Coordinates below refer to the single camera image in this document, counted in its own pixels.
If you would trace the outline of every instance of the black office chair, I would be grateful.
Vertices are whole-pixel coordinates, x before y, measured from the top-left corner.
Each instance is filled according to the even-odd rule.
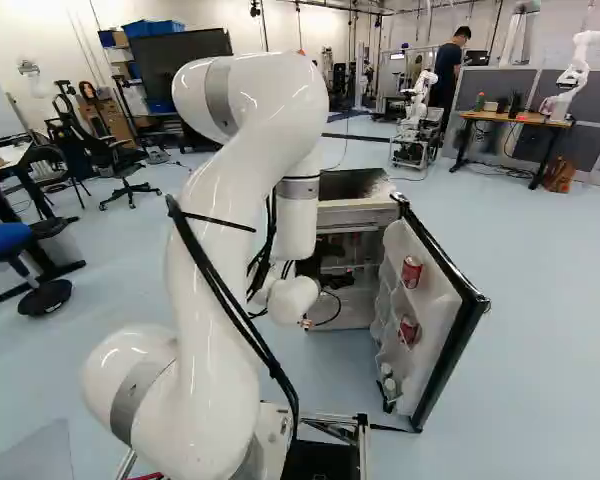
[[[64,109],[57,105],[57,100],[63,101],[65,104]],[[89,153],[91,163],[98,169],[100,174],[122,180],[123,187],[115,189],[109,198],[100,202],[100,210],[106,210],[108,203],[125,195],[129,199],[129,208],[136,208],[133,202],[134,193],[153,192],[156,195],[162,195],[162,191],[159,188],[151,187],[148,182],[141,183],[140,185],[130,185],[127,182],[127,177],[133,175],[141,168],[145,168],[145,165],[139,162],[147,157],[147,154],[141,150],[123,148],[131,140],[116,141],[113,136],[97,138],[91,135],[78,121],[71,101],[66,95],[58,95],[54,100],[54,107],[65,128],[70,128],[71,133],[75,135],[75,138]]]
[[[80,202],[80,206],[84,210],[84,202],[80,196],[78,184],[80,184],[87,195],[91,196],[91,193],[89,190],[87,190],[87,187],[84,186],[81,179],[79,179],[76,173],[76,165],[74,165],[72,160],[65,157],[64,153],[62,153],[62,150],[53,145],[39,145],[31,147],[23,161],[26,163],[25,167],[29,167],[36,162],[47,162],[47,164],[51,166],[52,170],[57,172],[57,175],[54,175],[51,178],[34,178],[36,185],[42,189],[69,183],[75,190],[78,201]],[[53,202],[51,202],[46,195],[45,200],[53,206]]]

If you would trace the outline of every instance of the green bottle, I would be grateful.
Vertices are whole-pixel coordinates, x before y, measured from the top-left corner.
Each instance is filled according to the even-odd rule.
[[[473,111],[474,112],[481,112],[482,110],[484,110],[484,104],[486,103],[486,98],[484,96],[484,92],[480,92],[478,94],[478,98],[476,98],[476,104],[473,107]]]

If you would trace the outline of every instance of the black t-shirt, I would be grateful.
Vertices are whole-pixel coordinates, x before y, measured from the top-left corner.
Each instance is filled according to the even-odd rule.
[[[453,92],[456,85],[456,65],[462,64],[462,48],[455,43],[445,43],[438,49],[436,57],[435,74],[438,83],[433,86],[439,93]]]

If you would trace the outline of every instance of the person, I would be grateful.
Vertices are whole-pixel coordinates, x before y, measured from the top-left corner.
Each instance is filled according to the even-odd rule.
[[[451,115],[451,104],[456,90],[456,80],[460,74],[462,65],[462,48],[471,39],[471,29],[462,26],[456,30],[453,38],[438,49],[436,57],[435,74],[438,75],[438,83],[433,85],[429,96],[429,106],[444,108],[442,116],[441,132],[447,129],[449,116]]]

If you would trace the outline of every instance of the robot arm on desk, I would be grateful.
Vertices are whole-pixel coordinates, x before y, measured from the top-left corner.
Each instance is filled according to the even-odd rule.
[[[587,85],[591,70],[587,63],[587,52],[592,45],[600,43],[600,32],[588,30],[577,33],[573,37],[573,43],[576,46],[573,59],[556,81],[558,87],[568,91],[545,98],[539,108],[539,112],[550,115],[551,120],[563,121],[571,102]]]
[[[328,97],[315,66],[295,53],[190,62],[172,95],[191,127],[224,144],[177,202],[169,199],[176,228],[165,264],[177,335],[157,325],[113,334],[87,361],[84,395],[105,427],[166,476],[225,480],[245,468],[262,421],[260,362],[297,417],[295,391],[246,314],[247,269],[274,187],[276,260],[314,250],[321,161],[313,150]],[[295,324],[317,299],[312,279],[261,275],[256,290],[275,320]]]

